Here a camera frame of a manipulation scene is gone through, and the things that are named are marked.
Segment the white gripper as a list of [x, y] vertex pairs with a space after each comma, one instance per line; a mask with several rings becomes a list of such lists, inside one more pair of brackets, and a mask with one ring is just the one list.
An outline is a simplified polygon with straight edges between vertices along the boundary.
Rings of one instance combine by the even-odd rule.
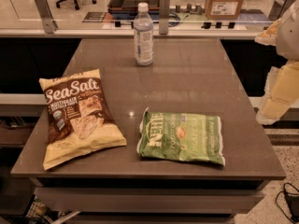
[[293, 60], [280, 68], [272, 66], [267, 75], [256, 119], [262, 125], [271, 125], [299, 99], [299, 0], [291, 4], [281, 19], [258, 34], [255, 42], [276, 45], [280, 56]]

